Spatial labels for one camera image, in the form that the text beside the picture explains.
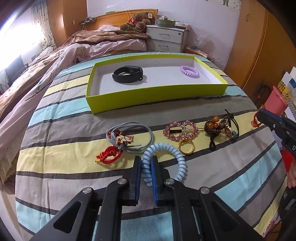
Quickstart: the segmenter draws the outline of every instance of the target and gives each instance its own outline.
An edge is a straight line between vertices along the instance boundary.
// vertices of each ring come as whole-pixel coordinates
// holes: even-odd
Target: light blue stripe
[[[241,96],[247,96],[246,93],[238,86],[228,86],[224,92],[223,95],[241,95]]]
[[[74,66],[71,66],[67,69],[64,69],[63,71],[61,71],[56,78],[60,78],[64,75],[70,74],[70,73],[74,73],[77,72],[79,70],[83,70],[83,69],[87,69],[90,67],[93,67],[95,65],[95,63],[99,63],[105,60],[109,60],[109,59],[115,59],[115,58],[121,58],[121,57],[127,57],[127,56],[137,56],[137,55],[151,55],[151,54],[155,54],[152,52],[146,52],[146,53],[127,53],[127,54],[118,54],[118,55],[110,55],[110,56],[105,56],[105,57],[101,57],[101,58],[97,58],[97,59],[92,59],[92,60],[88,60],[79,64],[76,64]],[[179,55],[185,55],[184,53],[173,53],[173,54],[179,54]],[[208,59],[206,59],[205,57],[202,56],[198,56],[198,55],[194,55],[195,57],[197,57],[199,60],[203,61],[203,62],[211,62]]]
[[[90,111],[85,97],[60,104],[54,104],[35,111],[31,117],[28,127],[44,120],[55,120],[67,115],[82,113],[85,111]]]
[[[16,202],[16,209],[19,223],[34,233],[37,233],[54,217],[54,215],[40,212],[18,202]],[[98,222],[96,222],[94,228],[92,241],[94,240],[97,226]],[[122,220],[120,240],[173,240],[171,212],[143,218]]]
[[[15,206],[19,223],[34,233],[37,233],[54,216],[27,207],[17,201],[15,202]]]
[[[257,192],[280,160],[281,154],[279,148],[274,144],[244,174],[215,193],[229,207],[237,211]]]

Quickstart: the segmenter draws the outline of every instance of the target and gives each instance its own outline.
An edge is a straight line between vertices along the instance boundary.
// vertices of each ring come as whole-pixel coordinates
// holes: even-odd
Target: silver bolt
[[[203,187],[203,188],[200,189],[200,192],[202,194],[209,194],[210,193],[210,190],[208,188],[206,188],[206,187]]]
[[[118,184],[122,185],[122,184],[126,184],[127,180],[125,178],[120,178],[118,179]]]
[[[91,188],[90,187],[87,187],[87,188],[83,188],[83,190],[82,190],[82,192],[84,193],[84,194],[89,194],[89,193],[91,193]]]
[[[174,182],[175,182],[175,180],[172,179],[172,178],[168,178],[168,179],[165,181],[165,183],[168,184],[168,185],[172,185],[172,184],[174,184]]]

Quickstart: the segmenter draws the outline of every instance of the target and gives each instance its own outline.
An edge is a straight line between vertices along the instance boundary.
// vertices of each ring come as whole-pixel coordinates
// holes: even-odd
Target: patterned curtain
[[[32,15],[33,24],[37,27],[40,26],[44,35],[41,38],[42,50],[47,47],[56,49],[54,37],[49,26],[46,0],[38,0],[32,5]]]

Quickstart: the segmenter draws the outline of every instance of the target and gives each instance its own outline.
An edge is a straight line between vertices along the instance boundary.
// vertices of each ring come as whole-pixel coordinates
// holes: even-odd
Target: pink bucket
[[[276,115],[281,115],[288,106],[282,94],[273,86],[273,90],[265,102],[264,107]]]

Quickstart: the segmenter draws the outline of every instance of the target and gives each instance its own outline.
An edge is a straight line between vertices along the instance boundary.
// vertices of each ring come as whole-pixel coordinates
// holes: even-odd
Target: wooden headboard
[[[107,25],[120,27],[121,25],[128,23],[131,17],[138,12],[150,12],[155,18],[157,16],[158,9],[133,9],[105,14],[96,17],[96,22],[85,24],[84,29],[88,31],[96,30]]]

